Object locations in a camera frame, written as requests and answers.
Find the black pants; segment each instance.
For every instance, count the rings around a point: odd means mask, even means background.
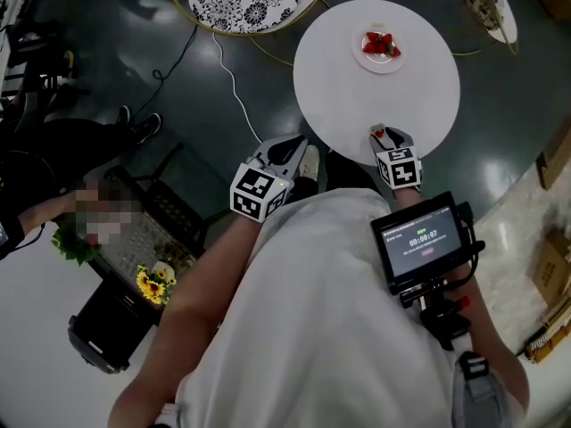
[[[375,182],[367,171],[352,160],[345,159],[337,152],[330,152],[325,157],[325,169],[327,171],[327,191],[334,189],[362,188],[371,189],[381,194]],[[288,203],[298,202],[309,198],[318,192],[318,183],[308,177],[295,179],[292,194]]]
[[[135,144],[129,129],[92,120],[58,119],[25,128],[0,152],[0,208],[18,215]]]

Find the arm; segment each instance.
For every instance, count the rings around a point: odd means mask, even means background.
[[[115,402],[111,428],[146,428],[174,401],[226,315],[260,230],[261,224],[238,217],[184,274],[141,370]]]
[[[75,192],[69,192],[28,208],[18,216],[24,236],[37,226],[61,216],[64,212],[72,212],[74,204]]]
[[[394,196],[399,209],[422,202],[422,196],[414,189],[396,190]],[[448,279],[461,279],[466,277],[469,272],[470,266],[468,264],[462,265],[451,271]],[[526,411],[529,406],[529,383],[524,368],[503,343],[493,326],[475,277],[472,277],[467,284],[462,285],[457,290],[449,292],[448,295],[451,300],[459,300],[462,297],[467,297],[470,300],[469,306],[462,310],[461,315],[471,323],[470,337],[472,338],[474,352],[488,360],[490,367],[501,377],[509,393],[519,401]]]

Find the black sneaker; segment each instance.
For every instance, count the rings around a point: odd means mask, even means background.
[[[119,109],[119,114],[117,114],[117,120],[115,120],[116,125],[123,125],[125,127],[130,127],[133,125],[131,120],[131,109],[124,104]]]
[[[151,114],[143,122],[133,127],[137,144],[144,143],[147,138],[156,135],[162,126],[162,117],[157,112]]]

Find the black cable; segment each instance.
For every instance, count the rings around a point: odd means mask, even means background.
[[[476,242],[476,233],[474,232],[474,226],[471,223],[468,223],[467,225],[468,225],[468,232],[470,233],[470,243],[474,244]],[[478,253],[476,253],[474,258],[470,260],[470,272],[468,273],[468,275],[466,277],[463,277],[462,279],[458,279],[456,281],[447,283],[443,287],[443,291],[449,292],[451,290],[456,290],[457,288],[466,284],[476,272],[477,266],[478,266]]]
[[[25,244],[22,245],[22,246],[18,246],[18,247],[17,247],[16,249],[14,249],[12,252],[19,251],[20,249],[23,249],[24,247],[28,247],[30,244],[35,243],[35,242],[40,238],[40,236],[42,235],[42,233],[44,233],[44,228],[46,228],[46,224],[42,224],[42,227],[41,227],[41,229],[39,230],[39,233],[37,234],[37,236],[36,236],[33,240],[31,240],[29,243],[25,243]]]
[[[135,118],[144,108],[146,108],[147,105],[154,100],[154,97],[156,97],[157,94],[159,94],[159,92],[162,89],[162,86],[164,86],[164,82],[169,78],[170,74],[174,71],[174,69],[177,68],[178,64],[182,62],[182,59],[185,56],[186,51],[188,50],[188,47],[191,45],[191,43],[194,40],[194,37],[196,35],[197,30],[198,30],[198,25],[195,25],[192,33],[190,34],[190,37],[188,38],[188,41],[186,41],[186,44],[182,50],[182,53],[180,53],[180,56],[178,57],[177,61],[173,63],[172,67],[170,67],[169,72],[165,76],[162,75],[162,72],[160,70],[158,70],[158,69],[153,70],[153,78],[155,78],[158,81],[161,81],[161,83],[159,84],[157,89],[153,92],[153,94],[151,95],[151,98],[149,98],[145,102],[145,104],[143,104],[143,106],[141,106],[139,108],[139,110],[133,115],[133,118]]]

